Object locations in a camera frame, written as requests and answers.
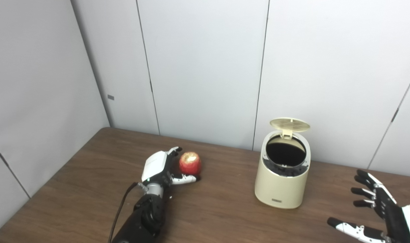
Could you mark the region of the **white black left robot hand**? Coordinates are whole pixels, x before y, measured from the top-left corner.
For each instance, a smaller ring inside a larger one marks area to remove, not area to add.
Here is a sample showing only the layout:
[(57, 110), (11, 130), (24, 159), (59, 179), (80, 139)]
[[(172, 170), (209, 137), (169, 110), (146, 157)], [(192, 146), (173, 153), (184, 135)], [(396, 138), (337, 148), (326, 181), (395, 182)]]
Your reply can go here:
[(201, 180), (198, 175), (187, 175), (171, 172), (173, 160), (182, 151), (181, 147), (173, 147), (169, 151), (158, 151), (145, 162), (142, 172), (142, 184), (149, 190), (152, 187), (167, 189), (171, 185), (195, 183)]

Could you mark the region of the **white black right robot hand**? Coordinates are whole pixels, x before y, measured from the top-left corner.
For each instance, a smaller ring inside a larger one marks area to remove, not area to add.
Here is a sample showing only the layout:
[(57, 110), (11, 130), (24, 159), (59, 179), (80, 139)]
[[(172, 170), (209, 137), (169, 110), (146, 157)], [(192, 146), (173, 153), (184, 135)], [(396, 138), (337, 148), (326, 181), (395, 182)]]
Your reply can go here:
[(366, 171), (358, 169), (354, 179), (368, 189), (351, 188), (353, 194), (366, 197), (353, 205), (373, 209), (385, 221), (386, 232), (334, 217), (329, 217), (327, 224), (363, 243), (410, 243), (410, 205), (399, 206), (386, 186)]

